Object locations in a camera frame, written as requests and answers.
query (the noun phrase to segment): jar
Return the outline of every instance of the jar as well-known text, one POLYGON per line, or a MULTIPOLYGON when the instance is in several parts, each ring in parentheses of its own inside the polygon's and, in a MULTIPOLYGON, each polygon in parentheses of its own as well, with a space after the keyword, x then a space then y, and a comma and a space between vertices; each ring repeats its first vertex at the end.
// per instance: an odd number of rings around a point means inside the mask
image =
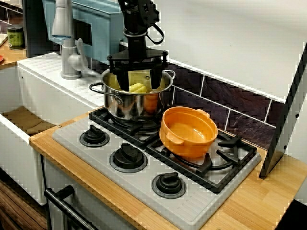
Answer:
POLYGON ((11 50, 21 50, 25 48, 24 28, 22 25, 8 26, 8 41, 11 50))

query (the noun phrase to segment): faucet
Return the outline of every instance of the faucet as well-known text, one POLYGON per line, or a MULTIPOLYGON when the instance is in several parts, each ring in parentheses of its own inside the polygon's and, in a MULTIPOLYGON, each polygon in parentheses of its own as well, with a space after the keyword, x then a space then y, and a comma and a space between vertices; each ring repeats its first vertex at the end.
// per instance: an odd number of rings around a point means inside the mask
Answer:
POLYGON ((61 77, 68 80, 80 78, 81 71, 88 69, 88 61, 83 51, 83 40, 79 38, 75 43, 71 0, 56 1, 52 36, 63 41, 61 77))

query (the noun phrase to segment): oven door handle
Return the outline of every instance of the oven door handle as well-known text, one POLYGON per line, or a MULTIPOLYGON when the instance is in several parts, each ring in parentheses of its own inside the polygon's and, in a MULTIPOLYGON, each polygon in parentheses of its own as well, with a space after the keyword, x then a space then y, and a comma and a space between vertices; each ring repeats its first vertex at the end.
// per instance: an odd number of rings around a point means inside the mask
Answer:
POLYGON ((51 188, 44 191, 45 197, 52 202, 58 209, 60 209, 66 216, 68 216, 75 224, 83 230, 99 230, 85 217, 78 213, 70 204, 64 201, 65 198, 74 193, 71 185, 66 186, 62 190, 55 193, 51 188))

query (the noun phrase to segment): black cast iron grate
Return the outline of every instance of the black cast iron grate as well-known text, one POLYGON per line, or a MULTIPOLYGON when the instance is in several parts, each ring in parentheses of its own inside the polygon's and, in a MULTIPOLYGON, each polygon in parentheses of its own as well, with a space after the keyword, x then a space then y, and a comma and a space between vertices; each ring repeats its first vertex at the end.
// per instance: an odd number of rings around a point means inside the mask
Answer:
MULTIPOLYGON (((218 139, 222 141, 226 140, 231 140, 233 139, 232 136, 225 134, 223 132, 218 133, 217 136, 218 139)), ((193 180, 194 182, 198 183, 199 185, 207 188, 211 192, 215 194, 219 194, 223 188, 238 174, 238 172, 256 155, 257 149, 249 144, 246 144, 242 141, 239 141, 236 146, 233 146, 233 155, 232 159, 225 159, 226 163, 223 165, 218 165, 218 166, 213 166, 212 161, 210 159, 209 154, 206 154, 204 163, 202 165, 196 165, 194 163, 186 161, 184 158, 175 156, 176 159, 178 159, 180 162, 185 163, 186 165, 197 168, 197 170, 194 172, 188 167, 185 167, 178 161, 174 161, 171 159, 171 154, 172 152, 169 151, 167 148, 164 148, 161 150, 157 150, 157 147, 162 146, 163 143, 161 142, 160 139, 155 140, 151 144, 147 146, 146 152, 156 159, 160 160, 167 166, 173 168, 174 170, 178 171, 179 173, 185 175, 187 178, 193 180), (242 159, 242 160, 237 160, 238 158, 238 148, 246 150, 248 153, 247 155, 242 159), (228 172, 228 174, 219 182, 219 183, 214 183, 210 181, 208 178, 205 177, 206 173, 208 171, 217 171, 217 170, 222 170, 225 168, 231 167, 231 170, 228 172)))
POLYGON ((125 123, 115 120, 106 108, 91 112, 89 119, 140 149, 145 149, 149 143, 159 138, 160 123, 158 121, 150 121, 151 124, 148 122, 125 123))

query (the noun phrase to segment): cooking pot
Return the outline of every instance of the cooking pot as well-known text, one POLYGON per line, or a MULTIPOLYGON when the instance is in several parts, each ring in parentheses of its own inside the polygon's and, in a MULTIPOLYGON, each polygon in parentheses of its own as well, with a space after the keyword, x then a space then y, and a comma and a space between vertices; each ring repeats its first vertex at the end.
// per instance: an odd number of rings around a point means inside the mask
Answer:
POLYGON ((101 82, 90 85, 90 90, 105 95, 104 106, 117 119, 132 122, 161 120, 162 113, 169 104, 170 87, 175 76, 174 71, 163 70, 160 86, 152 89, 149 70, 131 71, 129 72, 130 86, 142 83, 147 89, 146 93, 133 93, 123 91, 116 75, 107 69, 101 74, 101 82), (97 85, 101 85, 102 91, 93 88, 97 85))
POLYGON ((172 153, 181 157, 205 154, 218 134, 216 124, 205 111, 173 107, 163 114, 160 139, 172 153))

